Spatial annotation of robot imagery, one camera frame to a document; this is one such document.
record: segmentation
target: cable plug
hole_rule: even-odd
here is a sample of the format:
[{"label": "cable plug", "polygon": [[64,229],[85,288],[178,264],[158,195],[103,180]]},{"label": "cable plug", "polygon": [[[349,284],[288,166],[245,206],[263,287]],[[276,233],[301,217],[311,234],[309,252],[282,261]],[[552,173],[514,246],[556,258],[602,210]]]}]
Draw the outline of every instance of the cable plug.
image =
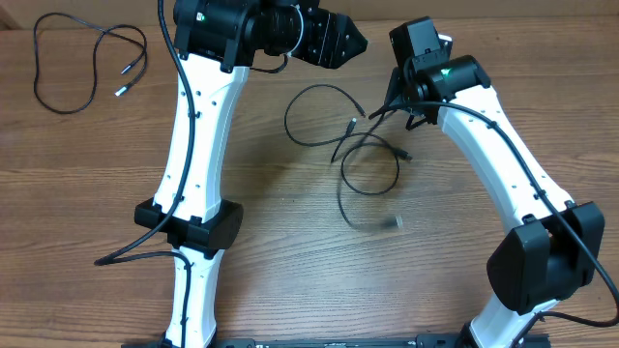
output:
[{"label": "cable plug", "polygon": [[114,95],[116,95],[116,97],[120,97],[122,95],[124,95],[125,93],[127,93],[127,91],[129,91],[129,89],[132,88],[131,84],[126,84],[123,87],[121,87],[118,91],[116,91],[116,93],[114,93]]},{"label": "cable plug", "polygon": [[137,64],[137,62],[139,61],[139,59],[136,59],[132,62],[130,62],[121,72],[120,74],[125,74],[131,71],[131,69],[133,69],[133,67],[135,67],[135,65]]},{"label": "cable plug", "polygon": [[402,149],[394,149],[394,154],[401,160],[411,161],[413,157]]},{"label": "cable plug", "polygon": [[352,120],[350,120],[350,123],[348,124],[348,127],[346,128],[346,136],[348,137],[350,136],[350,134],[352,134],[352,131],[355,130],[355,126],[357,126],[357,119],[353,118]]},{"label": "cable plug", "polygon": [[386,219],[383,223],[381,223],[382,228],[403,228],[404,222],[402,221],[402,216],[396,216],[392,218]]}]

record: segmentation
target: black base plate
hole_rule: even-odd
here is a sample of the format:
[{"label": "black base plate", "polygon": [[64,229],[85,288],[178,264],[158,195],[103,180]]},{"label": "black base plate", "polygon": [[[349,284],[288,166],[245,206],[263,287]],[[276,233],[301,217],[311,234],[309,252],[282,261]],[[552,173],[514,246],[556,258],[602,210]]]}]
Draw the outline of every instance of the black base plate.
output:
[{"label": "black base plate", "polygon": [[[215,348],[457,348],[459,333],[427,333],[410,338],[253,341],[223,339]],[[524,348],[550,348],[546,334],[527,335]]]}]

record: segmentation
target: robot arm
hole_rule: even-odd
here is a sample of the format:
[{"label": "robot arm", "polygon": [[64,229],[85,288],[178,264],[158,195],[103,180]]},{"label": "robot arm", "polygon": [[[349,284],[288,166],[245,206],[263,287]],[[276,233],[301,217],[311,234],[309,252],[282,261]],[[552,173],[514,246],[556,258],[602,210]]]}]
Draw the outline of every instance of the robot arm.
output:
[{"label": "robot arm", "polygon": [[[566,202],[572,202],[572,198],[550,179],[531,155],[510,124],[492,87],[479,85],[457,92],[451,102],[481,112],[497,122],[515,143],[554,207],[559,211],[567,208]],[[486,187],[506,235],[524,224],[523,217],[550,216],[544,203],[539,197],[536,199],[528,178],[496,131],[462,111],[446,107],[438,112],[438,126],[456,143]],[[471,337],[479,347],[509,347],[537,312],[550,310],[558,303],[551,299],[520,315],[506,308],[493,294],[482,313],[471,322]]]},{"label": "robot arm", "polygon": [[[368,42],[349,17],[318,8],[318,0],[177,0],[174,46],[189,80],[195,106],[195,141],[188,179],[170,212],[188,150],[189,105],[179,76],[178,106],[167,167],[153,198],[135,209],[135,222],[162,228],[173,252],[192,265],[185,299],[185,262],[176,259],[173,313],[163,346],[207,347],[213,341],[215,293],[221,258],[240,229],[243,208],[221,199],[223,155],[230,122],[248,80],[253,55],[288,54],[337,69],[366,50]],[[183,307],[187,304],[187,317]]]},{"label": "robot arm", "polygon": [[[568,221],[596,258],[604,217],[594,203],[576,206],[550,179],[510,124],[480,64],[471,56],[449,60],[453,43],[436,33],[429,18],[405,23],[390,36],[398,60],[387,96],[388,102],[398,105],[391,109],[425,108],[426,120],[437,124],[471,163],[507,235],[487,263],[494,294],[482,313],[464,327],[459,346],[512,347],[521,343],[516,340],[537,313],[568,299],[593,277],[593,263],[567,236],[555,215]],[[433,102],[441,107],[427,110]],[[410,111],[409,124],[416,110]],[[525,174],[515,151],[531,177]],[[534,181],[549,205],[534,189]]]}]

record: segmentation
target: loose black cable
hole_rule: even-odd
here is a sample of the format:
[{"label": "loose black cable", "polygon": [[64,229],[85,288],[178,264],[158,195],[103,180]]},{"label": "loose black cable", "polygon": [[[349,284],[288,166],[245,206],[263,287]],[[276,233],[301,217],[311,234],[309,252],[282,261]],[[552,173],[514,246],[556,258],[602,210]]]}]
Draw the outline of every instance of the loose black cable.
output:
[{"label": "loose black cable", "polygon": [[518,342],[522,338],[524,338],[524,336],[529,332],[529,330],[531,330],[531,328],[533,328],[535,323],[538,320],[543,320],[545,317],[562,318],[562,319],[565,319],[565,320],[568,320],[568,321],[572,321],[572,322],[575,322],[575,323],[578,323],[578,324],[582,324],[582,325],[586,325],[586,326],[591,326],[591,327],[596,327],[596,328],[609,328],[609,327],[613,327],[613,326],[619,324],[619,291],[617,290],[617,287],[615,286],[614,282],[612,281],[612,278],[606,272],[606,270],[604,269],[602,264],[600,264],[598,259],[593,255],[591,250],[585,245],[584,242],[582,242],[580,237],[578,237],[578,235],[576,234],[574,229],[570,226],[570,224],[561,216],[561,213],[559,213],[559,211],[554,207],[554,205],[552,205],[552,203],[550,202],[550,200],[546,196],[545,191],[542,189],[542,187],[540,186],[538,181],[535,179],[535,176],[531,172],[531,169],[529,168],[528,164],[526,163],[526,161],[522,157],[522,154],[520,153],[520,151],[518,150],[518,148],[516,147],[516,145],[514,144],[512,139],[499,127],[499,125],[496,122],[494,122],[494,121],[490,120],[489,118],[487,118],[487,116],[483,115],[482,113],[477,112],[477,111],[475,111],[473,109],[470,109],[470,108],[468,108],[466,106],[462,106],[462,105],[458,105],[458,104],[453,104],[453,103],[448,103],[448,102],[442,102],[442,101],[413,101],[413,102],[407,102],[407,103],[403,103],[403,104],[399,104],[399,105],[394,105],[394,106],[383,106],[379,110],[377,110],[376,112],[372,113],[369,117],[371,119],[371,118],[373,118],[375,116],[383,114],[384,112],[391,111],[391,110],[401,110],[401,109],[407,108],[407,107],[417,108],[417,109],[424,109],[424,108],[428,108],[428,107],[449,107],[449,108],[453,108],[453,109],[465,112],[468,115],[473,116],[473,117],[483,121],[488,126],[489,129],[494,129],[497,132],[497,134],[499,134],[499,136],[503,139],[503,141],[505,141],[506,145],[512,151],[512,154],[516,158],[516,161],[518,162],[518,164],[520,165],[520,167],[524,171],[524,174],[526,175],[527,179],[531,182],[531,186],[533,187],[535,192],[538,194],[538,196],[544,202],[545,206],[552,213],[552,215],[555,216],[557,218],[557,220],[561,223],[562,227],[568,232],[568,235],[570,236],[570,238],[572,238],[573,242],[576,243],[578,248],[582,252],[584,252],[585,255],[587,256],[587,258],[589,258],[589,260],[593,263],[594,268],[596,269],[598,274],[600,274],[600,277],[602,278],[602,280],[604,281],[604,283],[608,287],[608,290],[610,291],[610,294],[612,295],[613,300],[615,301],[615,305],[616,305],[615,317],[613,319],[610,319],[610,320],[607,320],[607,321],[589,320],[589,319],[584,319],[584,318],[580,318],[580,317],[573,316],[573,315],[570,315],[570,314],[561,313],[561,312],[555,312],[555,311],[541,311],[541,312],[538,312],[538,313],[536,313],[533,316],[533,318],[529,321],[527,326],[519,333],[519,335],[516,337],[516,339],[512,342],[512,346],[513,347],[517,346]]},{"label": "loose black cable", "polygon": [[[365,117],[366,112],[365,110],[361,107],[361,105],[355,101],[354,98],[352,98],[352,96],[350,96],[347,92],[345,92],[344,90],[342,90],[340,87],[331,85],[331,84],[315,84],[315,85],[311,85],[305,89],[303,89],[301,92],[299,92],[290,102],[290,104],[288,105],[288,107],[286,108],[286,111],[283,114],[283,127],[286,131],[286,134],[288,135],[288,137],[290,138],[290,140],[292,140],[293,142],[301,145],[301,146],[305,146],[305,147],[319,147],[319,146],[324,146],[324,145],[329,145],[329,144],[333,144],[333,143],[338,143],[338,146],[336,147],[335,151],[333,152],[333,155],[331,157],[331,162],[334,162],[336,159],[336,155],[338,154],[339,148],[341,147],[342,143],[348,139],[348,138],[352,138],[352,137],[358,137],[360,136],[361,139],[356,143],[356,145],[352,146],[350,149],[348,149],[346,151],[346,153],[344,154],[344,156],[341,159],[341,166],[340,166],[340,176],[343,180],[343,182],[350,188],[352,189],[354,192],[362,194],[362,195],[366,195],[366,196],[375,196],[375,195],[382,195],[385,194],[387,192],[389,192],[390,190],[392,190],[396,184],[398,183],[398,179],[399,179],[399,172],[400,172],[400,166],[399,166],[399,160],[412,160],[411,156],[401,150],[401,149],[397,149],[394,148],[393,146],[391,146],[391,144],[385,140],[384,138],[374,134],[373,132],[386,120],[388,119],[391,115],[389,116],[385,116],[385,113],[383,113],[383,115],[381,115],[381,118],[368,130],[365,132],[356,132],[353,133],[353,129],[356,125],[356,119],[353,119],[349,124],[348,127],[346,128],[346,131],[344,133],[343,136],[331,139],[331,140],[325,140],[325,141],[319,141],[319,142],[305,142],[305,141],[301,141],[297,138],[295,138],[292,133],[290,132],[290,129],[288,128],[288,113],[290,112],[290,108],[292,107],[292,105],[295,103],[296,100],[298,100],[302,95],[304,95],[307,91],[313,89],[313,88],[317,88],[317,87],[327,87],[327,88],[332,88],[335,89],[337,91],[339,91],[340,93],[344,94],[357,108],[359,114],[362,117]],[[370,142],[370,143],[366,143],[366,139],[368,137],[372,137],[376,140],[378,140],[378,142]],[[367,147],[367,146],[373,146],[373,147],[381,147],[381,148],[386,148],[388,150],[390,150],[392,152],[392,154],[394,155],[394,159],[396,160],[396,177],[395,179],[392,181],[392,183],[385,189],[380,190],[379,192],[366,192],[363,190],[360,190],[358,188],[355,188],[352,184],[350,184],[350,182],[347,180],[346,178],[346,173],[345,173],[345,163],[346,160],[348,159],[348,157],[354,153],[356,150],[361,149],[362,147]],[[387,228],[387,227],[400,227],[401,226],[401,217],[394,217],[394,218],[389,218],[386,219],[385,221],[383,221],[382,223],[376,223],[376,224],[359,224],[359,223],[354,223],[350,220],[350,218],[348,218],[348,216],[346,215],[345,210],[343,209],[342,203],[341,203],[341,184],[338,184],[338,190],[337,190],[337,197],[338,197],[338,207],[339,207],[339,212],[341,213],[342,218],[344,219],[344,221],[352,228],[354,229],[358,229],[358,230],[373,230],[376,228]]]},{"label": "loose black cable", "polygon": [[254,68],[254,67],[250,67],[250,69],[255,72],[259,72],[259,73],[281,73],[283,72],[284,69],[286,69],[287,66],[288,66],[288,55],[284,54],[283,63],[281,63],[281,65],[275,69],[260,69],[260,68]]},{"label": "loose black cable", "polygon": [[[44,20],[45,18],[48,18],[50,16],[53,15],[60,15],[66,18],[69,18],[71,20],[74,20],[80,24],[83,24],[91,29],[95,29],[101,32],[101,34],[99,35],[99,38],[97,39],[97,42],[95,43],[95,47],[93,49],[93,88],[92,91],[90,93],[90,97],[88,98],[88,101],[81,107],[74,109],[74,110],[59,110],[56,109],[52,106],[50,106],[49,104],[47,104],[46,102],[43,101],[43,99],[41,98],[41,96],[39,96],[39,79],[41,76],[41,67],[40,67],[40,62],[39,62],[39,42],[37,40],[37,30],[39,28],[39,24],[41,23],[42,20]],[[128,28],[128,29],[133,29],[136,32],[138,32],[141,36],[142,36],[142,40],[143,43],[139,43],[136,40],[127,38],[123,35],[119,35],[116,33],[113,33],[113,30],[116,29],[121,29],[121,28]],[[124,85],[123,87],[121,87],[121,89],[117,92],[117,96],[120,96],[123,93],[126,93],[130,88],[132,88],[137,81],[140,80],[140,78],[142,78],[142,76],[146,73],[146,68],[148,67],[148,53],[146,50],[146,45],[147,45],[147,41],[146,41],[146,36],[144,35],[144,32],[142,32],[139,28],[129,25],[129,24],[119,24],[119,25],[114,25],[111,26],[107,29],[103,29],[102,27],[89,23],[81,18],[78,18],[76,16],[70,15],[70,14],[63,14],[63,13],[49,13],[49,14],[44,14],[41,17],[39,17],[39,19],[37,19],[37,22],[35,23],[35,27],[33,29],[33,36],[34,36],[34,50],[35,50],[35,68],[36,68],[36,72],[35,72],[35,80],[34,80],[34,93],[35,93],[35,97],[37,98],[37,101],[39,101],[39,103],[44,106],[47,110],[52,111],[54,113],[60,114],[60,115],[70,115],[70,114],[75,114],[83,109],[85,109],[86,107],[88,107],[88,105],[90,105],[90,103],[93,101],[93,99],[95,98],[95,94],[97,93],[97,82],[98,82],[98,74],[97,74],[97,51],[99,49],[99,44],[101,43],[103,37],[105,37],[106,35],[110,35],[112,37],[118,38],[118,39],[122,39],[125,40],[129,43],[135,44],[138,47],[141,48],[141,52],[140,54],[137,56],[137,58],[135,58],[133,61],[131,61],[121,72],[121,74],[125,74],[128,73],[140,60],[142,60],[142,58],[144,59],[144,64],[142,65],[142,69],[140,70],[140,72],[133,78],[133,80],[131,82],[129,82],[128,84]]]},{"label": "loose black cable", "polygon": [[176,252],[171,252],[171,251],[160,251],[160,252],[156,252],[156,253],[143,253],[143,254],[137,254],[137,255],[132,255],[129,257],[124,257],[124,258],[118,258],[119,256],[133,250],[134,248],[138,247],[139,245],[141,245],[142,243],[146,242],[149,238],[153,237],[155,234],[157,234],[157,232],[161,231],[162,228],[170,221],[170,219],[172,218],[172,216],[174,215],[174,212],[176,212],[176,209],[178,208],[178,205],[181,203],[181,201],[183,200],[183,191],[185,189],[185,184],[187,183],[187,178],[189,176],[189,172],[190,172],[190,168],[192,166],[192,156],[193,156],[193,145],[194,145],[194,141],[195,141],[195,105],[193,102],[193,94],[192,94],[192,88],[190,86],[190,83],[187,79],[187,75],[185,74],[185,70],[183,69],[183,66],[181,64],[181,61],[176,53],[176,50],[174,48],[174,45],[172,44],[172,40],[170,39],[170,35],[167,31],[167,26],[165,24],[165,16],[163,14],[163,0],[158,0],[158,18],[159,18],[159,24],[160,27],[162,28],[162,34],[163,34],[163,39],[165,40],[165,45],[167,46],[167,50],[169,51],[170,55],[172,56],[172,60],[174,61],[174,65],[176,66],[176,70],[178,71],[178,74],[181,78],[181,82],[183,84],[183,88],[185,89],[185,96],[187,97],[187,102],[189,105],[189,115],[188,117],[190,118],[190,129],[189,129],[189,140],[188,140],[188,146],[187,146],[187,154],[185,157],[185,165],[183,167],[183,173],[181,175],[181,181],[179,183],[178,189],[176,191],[176,194],[174,196],[174,200],[172,202],[172,206],[170,207],[170,209],[168,210],[167,214],[165,215],[165,217],[163,218],[163,220],[152,230],[150,230],[148,233],[146,233],[145,235],[143,235],[142,237],[140,237],[139,239],[135,240],[133,243],[129,244],[128,246],[122,247],[121,249],[114,251],[112,253],[110,253],[109,255],[100,258],[99,260],[95,261],[95,265],[96,266],[105,266],[105,265],[111,265],[111,264],[115,264],[115,263],[121,263],[121,262],[129,262],[129,261],[133,261],[133,260],[138,260],[138,259],[143,259],[143,258],[149,258],[149,257],[156,257],[156,256],[170,256],[170,257],[177,257],[180,258],[181,260],[183,260],[183,262],[185,262],[186,264],[186,269],[187,269],[187,282],[186,282],[186,286],[185,286],[185,297],[183,299],[183,311],[182,311],[182,319],[181,319],[181,348],[185,348],[185,344],[186,344],[186,334],[187,334],[187,306],[189,303],[189,295],[190,295],[190,287],[191,287],[191,264],[189,262],[189,260],[187,259],[186,256],[180,254],[180,253],[176,253]]}]

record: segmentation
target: wooden table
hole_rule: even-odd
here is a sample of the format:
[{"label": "wooden table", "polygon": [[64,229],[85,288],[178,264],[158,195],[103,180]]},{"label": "wooden table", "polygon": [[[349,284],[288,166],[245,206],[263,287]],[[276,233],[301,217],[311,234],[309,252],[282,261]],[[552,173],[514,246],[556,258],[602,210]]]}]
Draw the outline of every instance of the wooden table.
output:
[{"label": "wooden table", "polygon": [[[360,23],[368,52],[338,71],[291,61],[278,75],[254,73],[241,98],[225,158],[224,197],[246,218],[221,266],[220,335],[258,339],[398,337],[457,332],[491,293],[486,261],[503,238],[499,217],[469,163],[437,127],[406,131],[406,115],[378,132],[414,156],[396,189],[368,198],[345,190],[357,221],[402,215],[400,230],[359,232],[336,201],[333,146],[308,149],[285,135],[290,99],[334,83],[367,110],[384,99],[395,65],[388,32],[400,22]],[[539,162],[578,202],[605,212],[600,259],[619,280],[619,18],[436,20],[474,55]],[[105,39],[100,83],[85,111],[59,116],[32,93],[32,33],[0,32],[0,346],[118,347],[167,327],[170,260],[96,268],[93,261],[141,236],[135,204],[161,179],[176,107],[176,77],[157,27],[144,28],[150,66],[126,96],[119,72],[137,54]],[[44,98],[80,105],[92,84],[96,33],[41,34]],[[279,60],[258,56],[256,66]],[[354,108],[330,90],[307,94],[290,127],[307,141],[341,135]],[[359,130],[370,125],[360,120]],[[350,176],[364,189],[388,185],[393,158],[364,151]],[[169,249],[164,235],[144,250]],[[613,315],[598,276],[559,309]],[[551,319],[535,332],[556,346],[613,347],[618,329]]]}]

